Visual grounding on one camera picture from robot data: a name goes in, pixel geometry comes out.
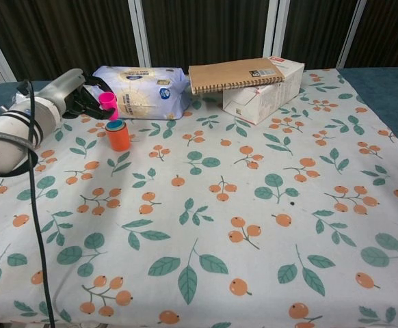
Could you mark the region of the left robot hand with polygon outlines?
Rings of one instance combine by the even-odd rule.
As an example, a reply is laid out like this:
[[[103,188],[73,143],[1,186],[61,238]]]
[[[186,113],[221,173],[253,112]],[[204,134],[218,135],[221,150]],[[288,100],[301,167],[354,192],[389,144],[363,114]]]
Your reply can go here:
[[[116,110],[113,107],[102,109],[100,102],[85,86],[95,86],[103,92],[112,92],[101,78],[87,75],[80,68],[73,68],[42,88],[35,97],[52,102],[59,115],[66,119],[77,118],[81,114],[98,120],[112,118]]]

